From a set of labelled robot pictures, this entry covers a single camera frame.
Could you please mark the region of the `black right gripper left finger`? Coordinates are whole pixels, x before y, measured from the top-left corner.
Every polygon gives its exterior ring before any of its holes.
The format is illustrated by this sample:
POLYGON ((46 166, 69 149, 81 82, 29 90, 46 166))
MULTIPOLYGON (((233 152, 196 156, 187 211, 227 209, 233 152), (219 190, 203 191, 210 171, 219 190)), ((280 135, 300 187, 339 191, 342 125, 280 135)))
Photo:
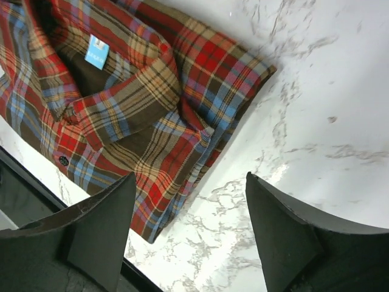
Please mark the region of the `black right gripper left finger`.
POLYGON ((116 291, 133 215, 127 175, 98 194, 1 231, 1 291, 116 291))

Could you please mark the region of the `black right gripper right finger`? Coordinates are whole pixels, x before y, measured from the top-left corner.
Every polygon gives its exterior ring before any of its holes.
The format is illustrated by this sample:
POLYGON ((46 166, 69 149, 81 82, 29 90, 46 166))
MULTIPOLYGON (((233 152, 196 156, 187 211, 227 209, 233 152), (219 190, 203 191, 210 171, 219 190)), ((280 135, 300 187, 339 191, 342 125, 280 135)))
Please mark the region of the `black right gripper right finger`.
POLYGON ((268 291, 388 291, 388 229, 324 212, 253 173, 246 199, 268 291))

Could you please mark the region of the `red brown plaid shirt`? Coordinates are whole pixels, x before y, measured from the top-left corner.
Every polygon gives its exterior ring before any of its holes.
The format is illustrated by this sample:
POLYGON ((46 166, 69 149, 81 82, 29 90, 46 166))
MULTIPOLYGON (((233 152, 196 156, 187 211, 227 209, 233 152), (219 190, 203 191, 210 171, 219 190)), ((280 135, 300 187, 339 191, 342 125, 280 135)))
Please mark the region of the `red brown plaid shirt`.
POLYGON ((129 173, 153 243, 274 66, 157 1, 2 1, 1 117, 90 195, 129 173))

